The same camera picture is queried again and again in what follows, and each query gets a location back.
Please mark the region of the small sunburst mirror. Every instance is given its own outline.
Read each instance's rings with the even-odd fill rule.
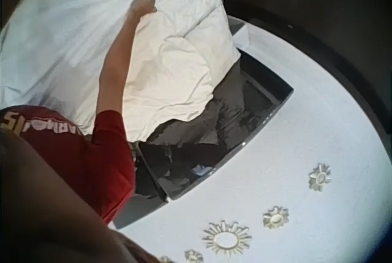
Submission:
[[[225,221],[220,224],[210,223],[209,229],[204,231],[208,235],[203,240],[206,241],[207,249],[231,257],[234,254],[242,254],[249,248],[252,237],[248,235],[248,231],[248,227],[238,227],[237,222],[231,226],[228,226]]]
[[[203,255],[195,250],[187,250],[185,252],[185,259],[190,263],[204,263]]]
[[[317,168],[309,174],[309,188],[314,191],[323,191],[324,186],[331,182],[330,167],[325,164],[318,164]]]
[[[263,215],[263,224],[269,229],[275,229],[288,223],[288,210],[282,207],[274,207]]]
[[[173,260],[171,260],[168,256],[162,256],[159,258],[160,263],[176,263]]]

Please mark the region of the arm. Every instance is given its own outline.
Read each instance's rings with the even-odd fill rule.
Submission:
[[[0,166],[1,224],[14,254],[28,253],[27,262],[132,262],[100,218],[45,161],[24,140],[3,130]]]
[[[128,16],[105,57],[99,77],[98,115],[106,110],[123,113],[123,96],[128,77],[132,46],[142,16],[156,11],[155,0],[134,0]]]

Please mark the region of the dark wall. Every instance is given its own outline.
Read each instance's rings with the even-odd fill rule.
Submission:
[[[391,109],[392,0],[234,0],[269,10],[348,59]]]

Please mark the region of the hand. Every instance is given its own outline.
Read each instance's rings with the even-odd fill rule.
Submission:
[[[155,13],[155,0],[134,0],[130,4],[129,12],[137,18],[144,17],[149,13]]]

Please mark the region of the sunburst mirror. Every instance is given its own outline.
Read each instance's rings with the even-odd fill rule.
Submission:
[[[160,263],[176,263],[173,260],[171,260],[168,256],[162,256],[159,258]]]
[[[317,168],[309,174],[309,188],[314,191],[323,191],[324,186],[331,182],[330,167],[325,164],[318,164]]]
[[[282,207],[274,207],[268,213],[265,213],[263,217],[264,226],[269,229],[275,229],[288,223],[288,210]]]
[[[252,237],[248,235],[248,227],[238,227],[235,222],[231,226],[225,221],[220,224],[209,224],[209,229],[204,232],[208,235],[203,238],[207,249],[212,249],[216,254],[225,254],[231,257],[234,254],[242,254],[249,248]]]
[[[195,250],[187,250],[185,259],[190,263],[204,263],[203,255]]]

